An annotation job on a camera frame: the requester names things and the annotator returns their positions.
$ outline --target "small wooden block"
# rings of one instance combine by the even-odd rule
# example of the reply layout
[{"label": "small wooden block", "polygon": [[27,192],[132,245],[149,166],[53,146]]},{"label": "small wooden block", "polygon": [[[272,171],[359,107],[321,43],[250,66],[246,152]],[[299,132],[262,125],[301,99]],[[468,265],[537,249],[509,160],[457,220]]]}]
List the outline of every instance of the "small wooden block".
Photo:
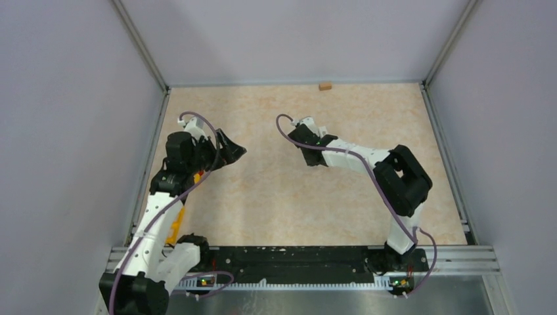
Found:
[{"label": "small wooden block", "polygon": [[321,83],[319,83],[319,90],[320,91],[331,90],[331,89],[332,89],[332,83],[331,82],[321,82]]}]

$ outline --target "light purple wall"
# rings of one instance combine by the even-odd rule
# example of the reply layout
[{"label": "light purple wall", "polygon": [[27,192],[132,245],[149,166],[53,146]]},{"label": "light purple wall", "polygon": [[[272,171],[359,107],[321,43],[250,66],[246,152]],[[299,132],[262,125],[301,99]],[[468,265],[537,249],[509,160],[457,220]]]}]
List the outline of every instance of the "light purple wall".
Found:
[{"label": "light purple wall", "polygon": [[484,1],[432,87],[464,197],[522,314],[555,314],[557,2]]},{"label": "light purple wall", "polygon": [[109,1],[0,3],[0,314],[91,314],[162,93]]},{"label": "light purple wall", "polygon": [[420,81],[467,0],[125,0],[170,85]]}]

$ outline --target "beige table surface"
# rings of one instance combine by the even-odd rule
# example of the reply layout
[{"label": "beige table surface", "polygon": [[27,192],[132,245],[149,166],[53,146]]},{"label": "beige table surface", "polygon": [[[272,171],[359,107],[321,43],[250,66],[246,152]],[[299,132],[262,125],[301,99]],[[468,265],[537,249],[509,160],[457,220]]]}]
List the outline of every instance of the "beige table surface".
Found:
[{"label": "beige table surface", "polygon": [[[150,179],[185,110],[205,116],[248,153],[213,172],[189,196],[180,234],[195,232],[211,245],[385,242],[390,214],[371,180],[346,169],[306,166],[301,152],[276,130],[275,117],[286,113],[313,116],[330,134],[362,146],[408,146],[434,184],[423,229],[439,244],[466,243],[417,84],[333,85],[322,92],[317,85],[172,89]],[[281,125],[292,130],[286,119]],[[420,243],[430,241],[420,236]]]}]

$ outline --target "black mounting plate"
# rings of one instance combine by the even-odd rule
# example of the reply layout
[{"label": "black mounting plate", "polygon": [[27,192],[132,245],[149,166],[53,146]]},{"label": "black mounting plate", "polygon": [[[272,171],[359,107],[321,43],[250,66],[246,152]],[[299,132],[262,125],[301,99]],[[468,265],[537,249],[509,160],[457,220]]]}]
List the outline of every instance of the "black mounting plate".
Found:
[{"label": "black mounting plate", "polygon": [[[190,272],[228,271],[235,283],[256,284],[349,284],[372,283],[373,272],[428,271],[423,249],[415,249],[405,262],[385,270],[384,249],[368,246],[221,246],[211,247]],[[218,277],[217,282],[228,282]]]}]

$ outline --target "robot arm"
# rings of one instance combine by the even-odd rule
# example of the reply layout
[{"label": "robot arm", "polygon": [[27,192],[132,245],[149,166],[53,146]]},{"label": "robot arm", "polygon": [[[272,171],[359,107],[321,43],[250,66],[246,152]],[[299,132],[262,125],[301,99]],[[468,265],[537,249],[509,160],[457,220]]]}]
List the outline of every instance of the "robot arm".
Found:
[{"label": "robot arm", "polygon": [[[364,158],[399,221],[408,231],[420,223],[423,203],[428,197],[432,181],[412,152],[402,145],[393,150],[365,148],[346,142],[328,134],[325,127],[317,127],[312,117],[293,122],[295,129],[288,134],[292,140],[329,150],[302,148],[301,152],[308,166],[324,165],[343,167],[367,174],[367,169],[359,157],[348,154],[354,152]],[[404,255],[414,247],[414,242],[400,227],[395,218],[391,220],[386,247],[398,255]]]},{"label": "robot arm", "polygon": [[179,119],[178,124],[184,129],[167,138],[167,156],[151,180],[147,206],[129,246],[131,252],[124,256],[129,255],[127,264],[122,259],[115,273],[105,272],[100,279],[100,292],[108,307],[116,271],[123,268],[116,284],[114,315],[166,313],[169,294],[188,270],[199,263],[200,248],[194,243],[179,243],[164,259],[162,248],[168,231],[187,196],[165,212],[161,210],[192,188],[195,174],[220,169],[246,153],[245,148],[217,129],[216,141],[220,143],[217,157],[215,146],[202,129],[201,119],[194,117],[187,122]]}]

